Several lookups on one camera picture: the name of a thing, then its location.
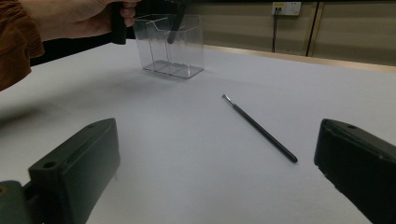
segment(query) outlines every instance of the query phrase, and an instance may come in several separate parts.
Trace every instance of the brown sleeve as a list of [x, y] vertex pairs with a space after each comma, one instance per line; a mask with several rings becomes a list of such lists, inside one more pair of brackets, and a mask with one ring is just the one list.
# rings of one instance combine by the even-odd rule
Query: brown sleeve
[[30, 72], [30, 58], [44, 53], [35, 22], [17, 0], [0, 0], [0, 91]]

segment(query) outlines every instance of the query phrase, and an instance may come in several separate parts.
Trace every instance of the human hand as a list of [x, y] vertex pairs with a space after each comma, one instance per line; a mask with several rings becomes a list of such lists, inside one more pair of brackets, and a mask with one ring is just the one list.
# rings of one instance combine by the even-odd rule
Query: human hand
[[134, 7], [140, 0], [19, 0], [32, 17], [41, 40], [103, 35], [111, 31], [111, 3], [120, 10], [126, 26], [134, 24]]

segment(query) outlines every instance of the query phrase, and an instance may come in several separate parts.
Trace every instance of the electrical socket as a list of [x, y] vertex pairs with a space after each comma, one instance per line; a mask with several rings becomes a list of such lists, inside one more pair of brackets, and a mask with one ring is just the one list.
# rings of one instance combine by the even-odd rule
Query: electrical socket
[[277, 15], [285, 15], [286, 2], [273, 2], [272, 15], [275, 15], [276, 8], [280, 8]]
[[287, 2], [285, 6], [285, 16], [300, 15], [301, 2]]

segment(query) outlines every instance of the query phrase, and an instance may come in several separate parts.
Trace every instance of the white table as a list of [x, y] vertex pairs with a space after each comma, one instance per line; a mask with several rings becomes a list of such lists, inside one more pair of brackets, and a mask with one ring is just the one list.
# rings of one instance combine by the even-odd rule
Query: white table
[[[291, 163], [221, 99], [293, 152]], [[313, 163], [323, 119], [393, 145], [396, 74], [205, 50], [188, 80], [141, 69], [135, 42], [45, 63], [0, 92], [0, 180], [84, 126], [118, 123], [121, 167], [88, 223], [369, 223]]]

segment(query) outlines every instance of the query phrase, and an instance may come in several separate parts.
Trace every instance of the transparent box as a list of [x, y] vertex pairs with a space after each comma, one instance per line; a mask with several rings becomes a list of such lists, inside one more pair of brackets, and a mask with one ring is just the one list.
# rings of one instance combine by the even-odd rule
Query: transparent box
[[[171, 31], [175, 18], [163, 14], [135, 18], [137, 49], [143, 69], [190, 78], [204, 70], [202, 17], [186, 15], [180, 29]], [[171, 44], [169, 35], [175, 37]]]

